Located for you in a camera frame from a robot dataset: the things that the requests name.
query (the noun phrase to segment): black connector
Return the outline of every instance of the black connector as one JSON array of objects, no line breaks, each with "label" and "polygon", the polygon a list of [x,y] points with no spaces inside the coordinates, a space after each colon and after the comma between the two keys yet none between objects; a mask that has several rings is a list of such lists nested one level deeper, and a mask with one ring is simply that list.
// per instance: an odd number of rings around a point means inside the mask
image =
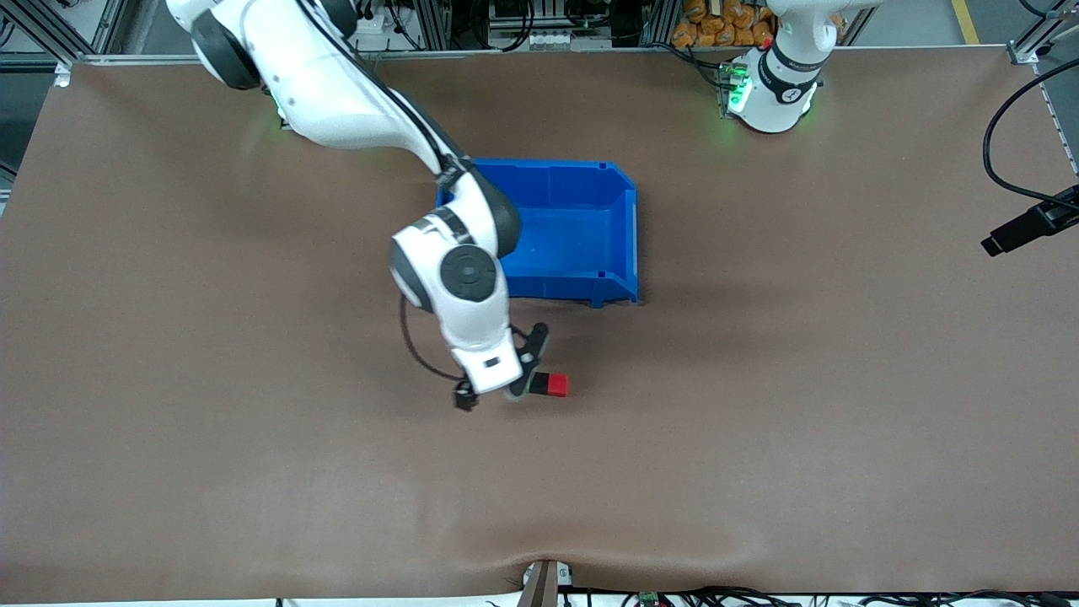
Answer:
[{"label": "black connector", "polygon": [[1079,222],[1079,209],[1074,205],[1079,201],[1079,185],[1073,185],[1056,194],[1058,199],[1073,203],[1070,206],[1052,201],[1042,201],[1026,212],[989,232],[982,240],[982,247],[991,257],[1033,242],[1041,236],[1051,236]]}]

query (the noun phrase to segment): blue plastic crate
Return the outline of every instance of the blue plastic crate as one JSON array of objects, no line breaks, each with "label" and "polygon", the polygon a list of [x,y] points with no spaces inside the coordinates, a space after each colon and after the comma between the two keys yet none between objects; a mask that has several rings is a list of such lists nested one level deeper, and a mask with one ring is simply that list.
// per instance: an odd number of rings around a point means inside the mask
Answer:
[{"label": "blue plastic crate", "polygon": [[[637,187],[611,162],[474,161],[521,216],[502,258],[510,296],[638,300]],[[438,205],[445,204],[439,194]]]}]

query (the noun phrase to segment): brown table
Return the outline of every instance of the brown table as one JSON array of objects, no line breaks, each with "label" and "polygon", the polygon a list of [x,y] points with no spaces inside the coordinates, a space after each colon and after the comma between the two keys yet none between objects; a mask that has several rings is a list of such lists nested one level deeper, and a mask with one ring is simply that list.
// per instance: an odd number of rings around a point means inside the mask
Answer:
[{"label": "brown table", "polygon": [[[419,161],[278,132],[201,67],[79,67],[0,220],[0,601],[503,592],[541,557],[607,588],[1075,588],[1079,233],[979,246],[1029,204],[980,164],[1032,75],[1001,49],[837,53],[781,136],[666,55],[380,69],[474,155],[617,162],[642,305],[515,301],[572,399],[454,411],[387,271]],[[1040,95],[996,146],[1073,182]]]}]

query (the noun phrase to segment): gray circular joint cap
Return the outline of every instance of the gray circular joint cap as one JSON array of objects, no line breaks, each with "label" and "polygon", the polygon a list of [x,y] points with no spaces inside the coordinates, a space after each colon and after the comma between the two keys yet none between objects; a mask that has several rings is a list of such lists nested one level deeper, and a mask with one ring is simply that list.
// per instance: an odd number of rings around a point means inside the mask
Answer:
[{"label": "gray circular joint cap", "polygon": [[494,292],[498,272],[486,250],[474,244],[462,244],[442,258],[439,275],[446,290],[454,296],[483,301]]}]

